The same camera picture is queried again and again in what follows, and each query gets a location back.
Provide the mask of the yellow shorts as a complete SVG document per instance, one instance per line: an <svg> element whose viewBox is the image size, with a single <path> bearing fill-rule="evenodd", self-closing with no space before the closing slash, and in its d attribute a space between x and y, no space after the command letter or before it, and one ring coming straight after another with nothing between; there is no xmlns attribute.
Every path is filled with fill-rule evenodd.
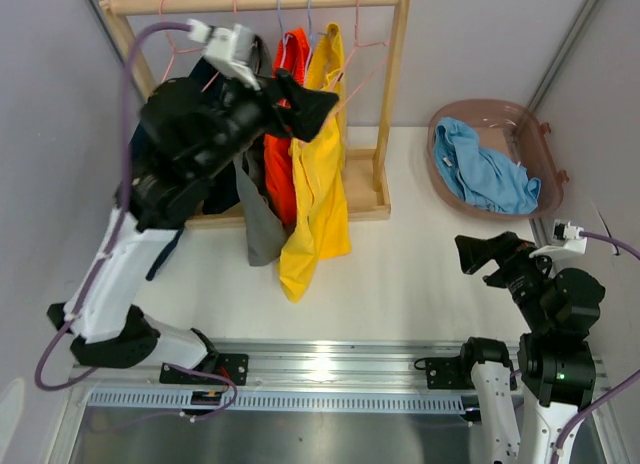
<svg viewBox="0 0 640 464"><path fill-rule="evenodd" d="M278 52L278 64L309 89L346 97L345 86L337 81L345 63L338 24L327 25L313 51L301 28L288 33L286 45ZM320 260L351 251L343 184L346 141L346 110L340 109L331 113L313 141L291 143L296 223L278 263L281 287L291 302L303 297Z"/></svg>

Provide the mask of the orange shorts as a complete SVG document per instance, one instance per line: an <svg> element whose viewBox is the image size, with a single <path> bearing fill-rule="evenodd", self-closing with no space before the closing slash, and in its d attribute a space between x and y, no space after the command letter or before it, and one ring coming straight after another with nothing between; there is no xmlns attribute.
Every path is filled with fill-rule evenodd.
<svg viewBox="0 0 640 464"><path fill-rule="evenodd" d="M298 84L303 84L310 53L308 37L302 28L287 31L278 44L273 70L284 69L292 74ZM294 225L297 215L290 148L290 138L269 134L264 137L266 188L274 212L285 227Z"/></svg>

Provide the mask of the light blue shorts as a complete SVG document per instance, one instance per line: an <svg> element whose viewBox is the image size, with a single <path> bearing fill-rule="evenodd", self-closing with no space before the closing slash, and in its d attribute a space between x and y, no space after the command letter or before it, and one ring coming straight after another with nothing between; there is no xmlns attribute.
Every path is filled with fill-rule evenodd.
<svg viewBox="0 0 640 464"><path fill-rule="evenodd" d="M482 147L479 134L452 117L434 128L433 157L448 189L483 211L526 215L538 208L541 181L505 154Z"/></svg>

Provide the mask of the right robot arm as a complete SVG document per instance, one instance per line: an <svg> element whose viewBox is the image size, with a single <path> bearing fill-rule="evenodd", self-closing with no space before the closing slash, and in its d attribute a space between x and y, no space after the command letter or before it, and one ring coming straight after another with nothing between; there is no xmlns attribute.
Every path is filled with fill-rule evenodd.
<svg viewBox="0 0 640 464"><path fill-rule="evenodd" d="M581 228L556 227L555 242L537 247L513 232L455 238L461 270L506 289L529 330L511 361L505 343L471 337L460 350L458 379L476 390L490 463L566 463L580 412L592 402L596 368L586 339L600 317L604 287L577 268L551 272L554 261L585 253Z"/></svg>

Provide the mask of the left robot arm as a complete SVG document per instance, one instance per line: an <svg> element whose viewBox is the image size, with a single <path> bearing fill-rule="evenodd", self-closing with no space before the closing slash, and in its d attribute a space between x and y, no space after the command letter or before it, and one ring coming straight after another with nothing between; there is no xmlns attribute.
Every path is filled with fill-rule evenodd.
<svg viewBox="0 0 640 464"><path fill-rule="evenodd" d="M217 102L186 77L156 88L140 111L147 147L122 179L98 268L72 300L48 309L55 327L73 335L70 352L78 364L177 365L197 384L215 376L216 351L200 331L149 317L134 297L236 156L262 134L315 138L338 101L336 93L307 89L283 70L251 84L231 79Z"/></svg>

